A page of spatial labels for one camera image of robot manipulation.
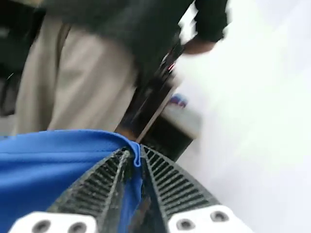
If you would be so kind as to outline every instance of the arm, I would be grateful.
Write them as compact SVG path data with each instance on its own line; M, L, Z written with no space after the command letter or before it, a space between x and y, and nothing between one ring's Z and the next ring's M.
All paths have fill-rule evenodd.
M186 54L211 51L216 42L224 37L223 30L227 26L226 4L227 0L195 1L198 13L194 20L198 34L185 45Z

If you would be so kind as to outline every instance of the white plastic part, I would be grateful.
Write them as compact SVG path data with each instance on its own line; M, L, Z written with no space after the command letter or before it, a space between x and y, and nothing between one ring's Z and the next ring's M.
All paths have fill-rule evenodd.
M33 212L18 219L9 233L97 233L92 216Z
M170 233L253 233L222 205L175 214L169 221L169 230Z

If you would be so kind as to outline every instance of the hand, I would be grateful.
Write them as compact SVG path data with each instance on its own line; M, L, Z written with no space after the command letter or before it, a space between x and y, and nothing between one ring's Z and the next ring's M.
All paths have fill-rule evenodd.
M184 54L194 55L209 52L214 48L215 44L215 42L204 41L198 36L195 36L184 45Z

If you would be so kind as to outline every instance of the dark sweater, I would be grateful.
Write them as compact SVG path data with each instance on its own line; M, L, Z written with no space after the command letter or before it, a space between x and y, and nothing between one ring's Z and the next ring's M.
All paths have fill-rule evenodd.
M227 0L196 0L198 36L217 42L227 25ZM192 0L43 0L49 14L65 23L124 44L142 73L158 68L172 46L178 22Z

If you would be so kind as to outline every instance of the blue fabric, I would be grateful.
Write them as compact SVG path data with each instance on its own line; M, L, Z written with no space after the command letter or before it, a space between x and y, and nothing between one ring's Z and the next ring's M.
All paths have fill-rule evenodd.
M63 191L98 161L130 146L136 167L125 186L119 233L141 198L140 147L105 131L70 130L20 134L0 141L0 233L32 211L45 211Z

